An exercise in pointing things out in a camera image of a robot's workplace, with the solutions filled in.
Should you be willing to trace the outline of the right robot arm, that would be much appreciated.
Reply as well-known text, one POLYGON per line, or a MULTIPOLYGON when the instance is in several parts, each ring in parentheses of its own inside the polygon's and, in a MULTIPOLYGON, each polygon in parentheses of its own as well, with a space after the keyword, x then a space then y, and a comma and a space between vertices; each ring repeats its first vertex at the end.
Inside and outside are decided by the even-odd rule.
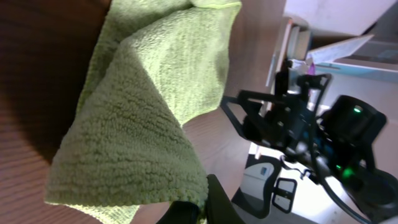
POLYGON ((397 179, 377 169, 373 142, 387 123, 371 105, 341 95, 317 115, 302 93, 241 91, 221 108, 245 140, 275 149, 308 168, 315 183, 361 223, 397 217, 397 179))

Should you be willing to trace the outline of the light green microfiber cloth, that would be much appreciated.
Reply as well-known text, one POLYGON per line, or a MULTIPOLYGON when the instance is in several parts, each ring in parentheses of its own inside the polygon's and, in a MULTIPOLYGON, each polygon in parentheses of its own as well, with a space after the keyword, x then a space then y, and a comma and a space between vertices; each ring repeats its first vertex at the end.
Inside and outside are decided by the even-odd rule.
POLYGON ((141 205, 203 208, 206 172, 183 125, 217 109, 240 1, 113 0, 44 201, 102 223, 141 205))

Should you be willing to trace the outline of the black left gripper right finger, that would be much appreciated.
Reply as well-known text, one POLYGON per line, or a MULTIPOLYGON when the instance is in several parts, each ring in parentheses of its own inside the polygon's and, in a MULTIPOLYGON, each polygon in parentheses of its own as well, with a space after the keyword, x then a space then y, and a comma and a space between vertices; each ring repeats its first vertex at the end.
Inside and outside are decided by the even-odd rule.
POLYGON ((205 211, 208 224, 244 224, 236 213, 216 175, 209 174, 205 211))

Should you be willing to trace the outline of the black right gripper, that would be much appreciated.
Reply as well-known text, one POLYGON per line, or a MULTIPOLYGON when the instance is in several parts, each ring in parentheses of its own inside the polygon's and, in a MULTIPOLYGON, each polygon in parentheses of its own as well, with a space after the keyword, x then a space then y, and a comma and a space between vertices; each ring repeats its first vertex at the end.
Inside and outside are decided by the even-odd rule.
POLYGON ((237 97, 223 96, 221 109, 236 132, 244 139, 261 146, 277 149, 288 156, 305 152, 297 146, 308 129, 312 112, 307 109, 309 94, 270 95, 241 90, 237 97), (243 124, 228 107, 237 104, 246 112, 243 124))

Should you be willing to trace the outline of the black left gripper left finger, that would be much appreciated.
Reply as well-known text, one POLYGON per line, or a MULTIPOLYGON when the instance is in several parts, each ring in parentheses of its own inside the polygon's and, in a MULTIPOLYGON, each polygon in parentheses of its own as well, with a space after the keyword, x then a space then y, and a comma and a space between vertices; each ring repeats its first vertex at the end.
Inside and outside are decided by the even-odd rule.
POLYGON ((175 201, 157 224, 196 224, 200 210, 191 202, 175 201))

